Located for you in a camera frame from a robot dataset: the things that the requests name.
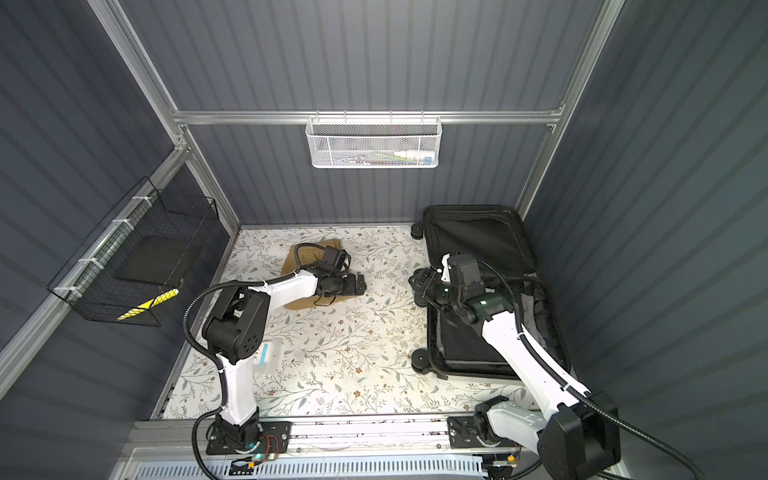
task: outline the brown cloth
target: brown cloth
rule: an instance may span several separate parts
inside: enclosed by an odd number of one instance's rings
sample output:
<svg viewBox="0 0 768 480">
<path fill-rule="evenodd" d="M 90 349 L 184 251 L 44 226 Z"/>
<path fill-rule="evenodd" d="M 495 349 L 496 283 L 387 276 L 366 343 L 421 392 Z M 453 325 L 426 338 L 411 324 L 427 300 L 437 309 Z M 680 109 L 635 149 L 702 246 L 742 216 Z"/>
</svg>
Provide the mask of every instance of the brown cloth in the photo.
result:
<svg viewBox="0 0 768 480">
<path fill-rule="evenodd" d="M 334 238 L 331 240 L 323 240 L 322 242 L 316 242 L 321 247 L 333 247 L 337 248 L 339 250 L 343 250 L 343 247 L 341 246 L 341 240 L 338 238 Z M 293 255 L 293 251 L 296 249 L 296 245 L 291 246 L 290 250 L 288 251 L 288 257 L 286 258 L 285 263 L 283 263 L 283 269 L 280 271 L 281 275 L 285 275 L 287 273 L 293 272 L 296 269 L 296 258 Z M 309 263 L 314 262 L 315 260 L 320 260 L 320 258 L 323 256 L 323 251 L 319 248 L 312 248 L 312 247 L 302 247 L 301 250 L 299 250 L 299 261 L 302 265 L 307 265 Z M 326 296 L 323 297 L 318 303 L 320 305 L 326 305 L 328 302 L 331 301 L 333 297 L 332 296 Z M 353 298 L 353 296 L 338 296 L 336 298 L 336 302 L 341 302 L 343 300 L 347 300 Z M 307 298 L 302 298 L 299 300 L 294 300 L 291 303 L 288 303 L 285 305 L 285 307 L 288 310 L 304 310 L 305 308 L 312 308 L 315 305 L 315 302 L 319 299 L 319 296 L 310 296 Z"/>
</svg>

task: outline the white wire basket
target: white wire basket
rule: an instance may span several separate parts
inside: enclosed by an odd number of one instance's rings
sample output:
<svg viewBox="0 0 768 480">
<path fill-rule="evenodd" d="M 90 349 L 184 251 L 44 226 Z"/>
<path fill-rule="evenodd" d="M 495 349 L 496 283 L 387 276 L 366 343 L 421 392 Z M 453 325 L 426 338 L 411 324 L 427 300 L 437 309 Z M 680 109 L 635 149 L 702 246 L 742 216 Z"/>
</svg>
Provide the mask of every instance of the white wire basket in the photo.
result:
<svg viewBox="0 0 768 480">
<path fill-rule="evenodd" d="M 318 115 L 306 122 L 317 168 L 434 168 L 441 136 L 440 117 Z"/>
</svg>

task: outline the red wire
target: red wire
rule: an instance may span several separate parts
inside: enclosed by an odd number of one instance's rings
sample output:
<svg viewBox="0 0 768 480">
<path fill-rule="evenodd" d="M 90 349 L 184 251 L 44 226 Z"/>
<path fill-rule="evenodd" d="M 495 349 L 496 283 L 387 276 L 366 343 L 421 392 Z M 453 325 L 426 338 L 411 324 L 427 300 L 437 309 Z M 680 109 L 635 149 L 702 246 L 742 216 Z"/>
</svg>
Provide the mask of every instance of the red wire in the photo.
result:
<svg viewBox="0 0 768 480">
<path fill-rule="evenodd" d="M 267 435 L 266 439 L 269 440 L 270 438 L 275 439 L 275 447 L 277 448 L 277 453 L 275 454 L 275 458 L 280 454 L 280 443 L 277 441 L 277 437 L 274 435 Z"/>
</svg>

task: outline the black pad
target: black pad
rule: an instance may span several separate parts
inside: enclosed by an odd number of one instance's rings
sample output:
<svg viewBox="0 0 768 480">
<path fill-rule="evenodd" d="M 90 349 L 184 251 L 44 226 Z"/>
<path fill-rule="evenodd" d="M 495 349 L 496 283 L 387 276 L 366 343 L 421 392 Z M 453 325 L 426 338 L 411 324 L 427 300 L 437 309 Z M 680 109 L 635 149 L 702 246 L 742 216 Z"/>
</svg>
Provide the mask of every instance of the black pad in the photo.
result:
<svg viewBox="0 0 768 480">
<path fill-rule="evenodd" d="M 446 253 L 470 253 L 504 275 L 536 271 L 536 256 L 514 210 L 501 205 L 438 205 L 424 210 L 429 262 L 442 268 Z M 492 278 L 480 266 L 484 279 Z"/>
<path fill-rule="evenodd" d="M 141 239 L 114 277 L 150 285 L 178 286 L 199 253 L 200 245 L 150 235 Z"/>
<path fill-rule="evenodd" d="M 448 365 L 457 368 L 490 365 L 509 375 L 515 374 L 501 353 L 478 336 L 472 327 L 463 325 L 458 318 L 452 318 L 454 314 L 451 312 L 438 313 L 436 310 L 433 309 L 439 318 L 437 330 L 442 344 L 441 353 Z"/>
</svg>

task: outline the wire basket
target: wire basket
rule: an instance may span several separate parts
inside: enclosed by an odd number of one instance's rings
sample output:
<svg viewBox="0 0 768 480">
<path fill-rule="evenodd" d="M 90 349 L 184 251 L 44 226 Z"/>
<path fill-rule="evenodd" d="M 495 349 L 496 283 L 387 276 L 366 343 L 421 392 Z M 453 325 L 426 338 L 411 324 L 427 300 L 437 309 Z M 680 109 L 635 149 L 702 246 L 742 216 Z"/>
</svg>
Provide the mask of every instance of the wire basket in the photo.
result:
<svg viewBox="0 0 768 480">
<path fill-rule="evenodd" d="M 219 221 L 208 197 L 153 188 L 136 199 L 135 208 L 112 220 L 106 237 L 85 257 L 81 246 L 48 284 L 85 319 L 160 326 Z"/>
<path fill-rule="evenodd" d="M 317 168 L 434 168 L 439 117 L 311 117 L 306 122 L 312 165 Z"/>
</svg>

